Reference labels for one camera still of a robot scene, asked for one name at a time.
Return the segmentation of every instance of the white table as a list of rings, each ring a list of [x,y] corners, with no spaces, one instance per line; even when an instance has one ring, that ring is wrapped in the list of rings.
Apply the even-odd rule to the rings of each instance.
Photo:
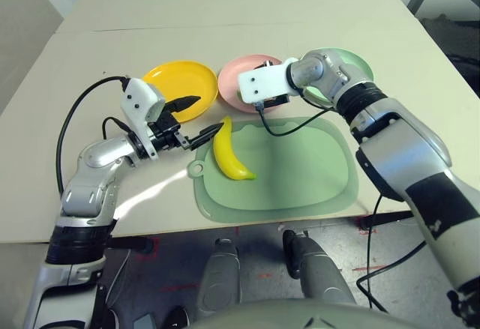
[[[277,19],[270,18],[271,23],[184,24],[115,31],[82,28],[75,33],[55,34],[0,117],[0,157],[4,158],[0,171],[0,241],[44,241],[50,236],[59,211],[54,170],[56,139],[79,93],[101,77],[126,73],[141,77],[151,67],[176,59],[200,61],[219,71],[230,59],[249,53],[287,58],[319,46],[350,49],[370,64],[377,85],[386,94],[399,99],[444,139],[454,171],[467,183],[479,186],[479,101],[400,0],[338,0],[335,5],[329,0],[308,1],[297,21],[282,22],[285,13],[300,8],[298,0],[290,1],[283,0],[283,16],[279,11]],[[304,12],[315,15],[306,16]],[[173,13],[166,18],[176,20]],[[119,85],[107,84],[92,93],[76,112],[64,142],[65,178],[74,173],[81,149],[101,138],[101,120],[108,115],[122,118],[120,93]],[[271,117],[314,112],[294,100]],[[217,101],[204,115],[183,125],[183,131],[193,135],[225,114],[234,120],[255,118]],[[333,113],[324,118],[337,125],[351,149],[356,150],[344,120]],[[109,134],[115,133],[113,126],[109,127]],[[133,171],[121,186],[118,203],[140,197],[144,200],[118,222],[114,235],[226,226],[204,218],[197,209],[191,179],[183,172],[193,158],[194,153],[177,149]],[[175,175],[176,181],[158,190],[162,182]],[[358,175],[355,204],[315,218],[369,213],[378,193],[359,167]],[[406,209],[404,203],[385,200],[379,212]]]

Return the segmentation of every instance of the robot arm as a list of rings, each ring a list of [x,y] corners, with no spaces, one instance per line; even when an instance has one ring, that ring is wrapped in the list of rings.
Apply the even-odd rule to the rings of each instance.
[[[198,148],[218,132],[214,124],[189,139],[171,112],[188,108],[199,97],[165,103],[152,85],[129,79],[122,109],[132,131],[97,142],[82,151],[77,171],[61,196],[61,213],[40,266],[24,328],[99,328],[106,290],[98,285],[104,250],[116,221],[117,192],[123,177],[157,152]]]
[[[357,161],[376,188],[410,206],[460,293],[462,318],[466,323],[478,320],[480,192],[452,173],[442,140],[336,49],[317,49],[273,67],[238,76],[243,100],[262,109],[290,95],[305,95],[308,86],[318,88],[349,124],[359,146]]]

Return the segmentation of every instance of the yellow banana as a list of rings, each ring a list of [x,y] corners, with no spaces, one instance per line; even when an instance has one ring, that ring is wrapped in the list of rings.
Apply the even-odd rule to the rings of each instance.
[[[213,137],[213,153],[220,170],[230,179],[241,181],[257,176],[248,170],[235,156],[232,148],[232,119],[226,116],[223,126]]]

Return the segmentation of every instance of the red tape mark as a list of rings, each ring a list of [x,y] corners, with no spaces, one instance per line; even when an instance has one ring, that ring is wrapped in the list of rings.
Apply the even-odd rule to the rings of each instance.
[[[370,266],[371,271],[375,271],[376,269],[382,269],[386,267],[386,265],[374,265]],[[358,267],[358,268],[353,268],[352,271],[366,271],[367,267]]]
[[[160,238],[154,237],[151,240],[153,241],[153,249],[151,253],[137,254],[135,259],[138,260],[139,262],[150,262],[151,260],[154,260],[155,258],[157,258],[158,245],[160,244]]]
[[[264,274],[258,274],[256,276],[258,279],[266,279],[266,278],[271,278],[273,277],[272,273],[264,273]]]
[[[199,286],[200,286],[199,283],[183,284],[181,286],[163,286],[160,288],[160,291],[162,293],[177,292],[179,290],[185,290],[185,289],[196,289]]]
[[[359,230],[358,230],[358,233],[359,233],[360,235],[368,235],[368,230],[361,230],[361,229],[359,229]],[[377,230],[376,230],[376,229],[372,229],[372,234],[373,234],[373,233],[377,233]]]

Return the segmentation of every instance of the plastic cutting board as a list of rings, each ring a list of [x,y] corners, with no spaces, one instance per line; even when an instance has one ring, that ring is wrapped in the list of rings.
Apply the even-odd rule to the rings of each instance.
[[[308,118],[270,120],[282,132]],[[233,124],[235,154],[257,174],[252,181],[228,179],[217,167],[212,145],[189,164],[202,214],[221,223],[281,220],[341,211],[358,193],[350,150],[340,131],[321,118],[285,137],[270,136],[259,121]]]

